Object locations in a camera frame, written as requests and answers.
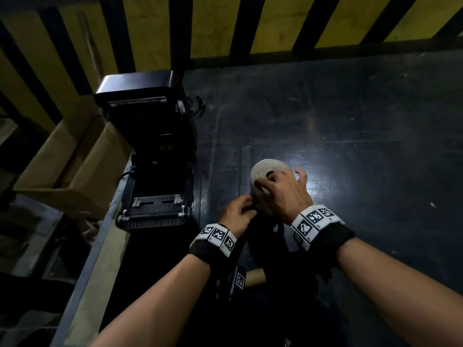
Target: black label printer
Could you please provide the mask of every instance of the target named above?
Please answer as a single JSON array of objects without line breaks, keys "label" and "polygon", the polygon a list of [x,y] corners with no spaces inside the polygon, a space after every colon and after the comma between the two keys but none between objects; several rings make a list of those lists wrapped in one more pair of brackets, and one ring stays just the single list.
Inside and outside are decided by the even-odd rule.
[{"label": "black label printer", "polygon": [[[95,102],[133,149],[116,225],[132,231],[186,223],[193,207],[197,112],[181,80],[171,70],[108,75]],[[198,104],[204,109],[200,98]]]}]

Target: cardboard box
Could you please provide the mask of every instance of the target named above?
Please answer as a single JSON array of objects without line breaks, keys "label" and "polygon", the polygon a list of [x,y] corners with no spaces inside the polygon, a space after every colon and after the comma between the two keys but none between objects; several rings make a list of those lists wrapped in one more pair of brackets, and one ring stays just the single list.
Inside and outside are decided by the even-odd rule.
[{"label": "cardboard box", "polygon": [[63,118],[14,186],[72,218],[103,219],[131,153],[92,96]]}]

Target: forearm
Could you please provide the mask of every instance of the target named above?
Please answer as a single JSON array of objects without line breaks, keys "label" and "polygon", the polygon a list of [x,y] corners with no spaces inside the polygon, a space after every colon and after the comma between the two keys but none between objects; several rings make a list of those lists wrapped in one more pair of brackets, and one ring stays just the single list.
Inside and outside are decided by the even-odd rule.
[{"label": "forearm", "polygon": [[187,255],[114,319],[92,347],[174,346],[209,275],[208,264]]},{"label": "forearm", "polygon": [[359,239],[338,250],[346,277],[411,345],[463,345],[463,297]]}]

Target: yellow and black stripe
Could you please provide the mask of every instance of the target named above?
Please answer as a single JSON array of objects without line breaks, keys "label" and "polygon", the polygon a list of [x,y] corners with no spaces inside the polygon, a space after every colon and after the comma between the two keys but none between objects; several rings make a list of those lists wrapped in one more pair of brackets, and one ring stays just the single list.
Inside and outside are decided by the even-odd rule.
[{"label": "yellow and black stripe", "polygon": [[0,17],[0,113],[50,132],[98,75],[463,47],[463,0],[101,0]]}]

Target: white label roll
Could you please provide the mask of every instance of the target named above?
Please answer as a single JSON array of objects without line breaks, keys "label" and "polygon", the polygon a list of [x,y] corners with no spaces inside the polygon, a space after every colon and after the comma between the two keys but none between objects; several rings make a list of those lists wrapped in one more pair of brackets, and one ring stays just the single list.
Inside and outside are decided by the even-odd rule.
[{"label": "white label roll", "polygon": [[259,178],[268,177],[272,172],[279,172],[285,169],[289,169],[289,167],[280,160],[262,160],[256,163],[251,169],[251,195],[258,200],[257,207],[268,215],[272,215],[273,212],[270,210],[262,195],[263,193],[268,194],[269,192],[266,189],[256,187],[254,182]]}]

